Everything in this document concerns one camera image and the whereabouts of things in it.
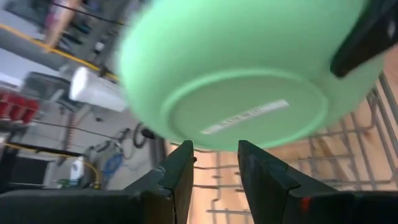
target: metal rack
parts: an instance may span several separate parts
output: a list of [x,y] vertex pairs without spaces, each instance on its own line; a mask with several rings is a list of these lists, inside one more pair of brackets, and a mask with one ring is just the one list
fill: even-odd
[[[396,121],[398,118],[398,107],[394,96],[386,82],[384,75],[380,77],[380,85],[374,88],[366,98],[366,107],[361,107],[360,112],[368,110],[369,123],[364,125],[358,122],[358,114],[351,113],[347,119],[342,119],[338,125],[320,131],[306,140],[299,141],[297,147],[306,146],[303,150],[308,151],[308,157],[301,157],[294,161],[287,161],[292,167],[300,170],[307,175],[310,175],[336,189],[339,190],[394,190],[398,189],[397,175],[397,156],[398,156],[398,142],[394,132],[394,127],[398,127]],[[381,165],[388,167],[386,173],[391,174],[384,178],[376,177],[374,166],[370,163],[369,145],[366,144],[366,135],[372,131],[378,133],[377,141],[382,148],[384,160]],[[325,141],[325,138],[338,138],[342,142],[342,147],[339,149],[338,155],[319,155],[316,152],[316,142]],[[212,154],[215,158],[214,167],[200,167],[196,166],[196,170],[208,170],[212,175],[215,185],[194,185],[194,188],[215,190],[215,197],[211,199],[207,206],[206,213],[210,213],[212,217],[212,224],[219,223],[237,223],[236,216],[240,216],[239,220],[243,223],[252,223],[252,218],[249,209],[231,210],[220,209],[216,204],[223,200],[225,194],[223,190],[227,189],[229,192],[233,190],[235,194],[243,195],[243,188],[240,183],[240,178],[235,178],[235,183],[224,181],[222,173],[230,170],[235,176],[239,175],[238,162],[236,164],[223,164],[221,155],[222,152],[195,150],[195,154]],[[328,164],[330,171],[329,177],[324,178],[321,175],[320,164]],[[349,177],[342,177],[339,174],[342,164],[345,164],[346,169],[351,172]],[[192,213],[188,221],[192,224]]]

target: wooden floor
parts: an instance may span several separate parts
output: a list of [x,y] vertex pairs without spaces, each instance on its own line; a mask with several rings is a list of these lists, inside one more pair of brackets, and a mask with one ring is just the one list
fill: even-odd
[[[384,69],[391,90],[398,98],[396,62],[398,48],[387,55]],[[398,158],[387,130],[390,126],[398,133],[398,125],[379,83],[377,89],[379,98],[373,97],[375,100],[371,99],[370,104],[364,100],[342,122],[321,131],[324,136],[269,149],[269,152],[338,189],[397,189],[392,179],[395,167],[398,167]],[[383,119],[383,111],[389,122]],[[391,137],[395,138],[396,135],[391,133]],[[252,223],[246,198],[241,193],[236,153],[197,151],[195,156],[198,160],[195,163],[195,186],[188,223]]]

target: wire rack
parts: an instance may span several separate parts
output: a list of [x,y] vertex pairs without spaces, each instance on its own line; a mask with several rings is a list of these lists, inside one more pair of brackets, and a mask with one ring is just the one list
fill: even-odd
[[[377,87],[358,110],[337,125],[289,146],[268,150],[292,167],[339,190],[396,190],[397,115],[394,95],[381,75]],[[247,202],[237,205],[246,198],[236,154],[196,149],[195,155],[198,162],[200,158],[205,161],[195,164],[193,207],[188,222],[196,224],[198,210],[205,210],[203,216],[212,224],[252,223]],[[206,164],[209,160],[213,161],[211,165]],[[207,176],[207,181],[197,179],[197,175]],[[203,194],[211,198],[206,200]]]

